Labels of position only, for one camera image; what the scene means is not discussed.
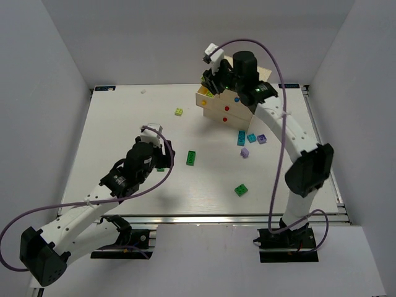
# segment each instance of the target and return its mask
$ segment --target white wall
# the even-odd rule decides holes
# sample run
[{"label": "white wall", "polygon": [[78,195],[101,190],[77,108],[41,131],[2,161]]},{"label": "white wall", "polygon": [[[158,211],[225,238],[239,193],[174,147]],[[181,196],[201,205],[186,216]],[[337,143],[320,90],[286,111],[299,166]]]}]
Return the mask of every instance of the white wall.
[{"label": "white wall", "polygon": [[[206,46],[237,37],[264,42],[286,81],[308,84],[353,2],[43,0],[90,87],[197,83],[207,68]],[[254,50],[261,66],[273,68],[257,46],[228,47],[241,49]]]},{"label": "white wall", "polygon": [[[26,210],[60,201],[90,94],[40,0],[1,2],[0,49],[3,228]],[[1,251],[11,264],[23,267],[21,232],[49,217],[31,215],[10,229]],[[25,296],[29,279],[0,266],[0,295]]]},{"label": "white wall", "polygon": [[395,12],[395,1],[356,1],[310,87],[346,208],[388,296],[396,296]]}]

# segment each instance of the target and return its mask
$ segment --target zip tie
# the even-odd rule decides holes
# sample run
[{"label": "zip tie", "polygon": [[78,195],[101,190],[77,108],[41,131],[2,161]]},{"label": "zip tie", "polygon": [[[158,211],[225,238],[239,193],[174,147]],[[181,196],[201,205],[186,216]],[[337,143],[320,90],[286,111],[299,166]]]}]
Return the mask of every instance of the zip tie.
[{"label": "zip tie", "polygon": [[279,118],[277,118],[277,120],[282,119],[283,116],[291,116],[291,112],[288,112],[288,111],[287,111],[287,112],[284,112],[284,111],[282,110],[282,114],[280,115]]},{"label": "zip tie", "polygon": [[87,206],[93,207],[93,204],[91,203],[91,201],[88,198],[83,199],[83,201],[87,204]]}]

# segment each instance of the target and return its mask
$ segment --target purple lego brick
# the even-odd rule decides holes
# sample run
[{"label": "purple lego brick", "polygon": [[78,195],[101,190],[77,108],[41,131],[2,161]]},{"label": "purple lego brick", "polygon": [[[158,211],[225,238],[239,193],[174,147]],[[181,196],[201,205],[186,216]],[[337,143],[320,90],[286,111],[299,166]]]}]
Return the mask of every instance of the purple lego brick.
[{"label": "purple lego brick", "polygon": [[267,138],[265,137],[264,134],[261,134],[261,135],[257,136],[257,141],[258,141],[260,144],[264,144],[264,143],[267,142]]},{"label": "purple lego brick", "polygon": [[249,156],[249,151],[247,150],[246,147],[241,149],[241,156],[245,159]]}]

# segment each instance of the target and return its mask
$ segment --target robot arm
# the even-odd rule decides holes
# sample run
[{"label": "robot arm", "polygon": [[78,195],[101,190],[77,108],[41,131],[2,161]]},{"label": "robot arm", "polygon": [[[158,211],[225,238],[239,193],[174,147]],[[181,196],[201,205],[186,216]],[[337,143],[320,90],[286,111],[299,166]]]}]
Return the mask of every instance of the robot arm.
[{"label": "robot arm", "polygon": [[[159,124],[149,124],[148,127],[159,133],[162,131]],[[52,284],[68,265],[98,248],[129,244],[130,224],[119,215],[102,217],[122,202],[91,202],[132,195],[154,168],[169,168],[172,154],[175,154],[165,146],[163,155],[159,137],[147,129],[135,141],[126,158],[117,161],[87,195],[87,205],[71,208],[37,231],[30,227],[22,233],[20,260],[41,286]]]},{"label": "robot arm", "polygon": [[[202,85],[214,95],[222,93],[225,89],[236,92],[241,102],[268,125],[279,141],[282,141],[283,103],[269,83],[259,80],[257,59],[250,51],[237,52],[233,55],[232,68],[223,58],[222,49],[209,56],[216,48],[217,46],[211,44],[205,51],[204,61],[211,64],[212,68],[203,73]],[[281,228],[309,214],[317,191],[329,177],[334,154],[331,145],[318,144],[290,115],[286,121],[285,148],[293,165],[285,175],[290,193],[280,222]],[[307,228],[306,219],[290,230],[291,233],[301,234]]]}]

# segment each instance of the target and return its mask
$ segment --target green lego brick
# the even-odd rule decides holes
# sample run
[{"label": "green lego brick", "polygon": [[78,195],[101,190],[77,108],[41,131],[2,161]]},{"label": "green lego brick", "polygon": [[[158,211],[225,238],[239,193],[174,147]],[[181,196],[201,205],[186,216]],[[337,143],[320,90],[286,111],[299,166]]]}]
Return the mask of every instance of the green lego brick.
[{"label": "green lego brick", "polygon": [[188,151],[188,155],[187,155],[187,165],[189,166],[194,166],[194,162],[196,160],[196,153],[193,150],[189,150]]},{"label": "green lego brick", "polygon": [[174,112],[175,116],[181,116],[183,114],[183,109],[182,108],[176,108],[176,111]]},{"label": "green lego brick", "polygon": [[247,190],[247,187],[246,187],[244,184],[242,184],[242,185],[236,187],[234,191],[235,191],[235,193],[236,193],[238,196],[241,197],[241,196],[242,196],[243,194],[245,194],[248,190]]}]

